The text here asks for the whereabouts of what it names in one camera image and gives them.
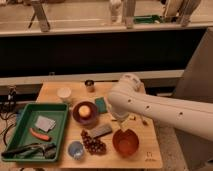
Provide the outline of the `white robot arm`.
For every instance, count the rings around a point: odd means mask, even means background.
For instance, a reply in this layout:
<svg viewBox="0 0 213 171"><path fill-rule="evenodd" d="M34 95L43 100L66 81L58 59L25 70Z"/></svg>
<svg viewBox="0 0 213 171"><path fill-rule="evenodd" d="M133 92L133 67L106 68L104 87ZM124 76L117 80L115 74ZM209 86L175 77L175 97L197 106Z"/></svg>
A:
<svg viewBox="0 0 213 171"><path fill-rule="evenodd" d="M108 92L116 117L126 112L144 115L213 141L213 103L165 98L141 93L143 83L135 74L124 74Z"/></svg>

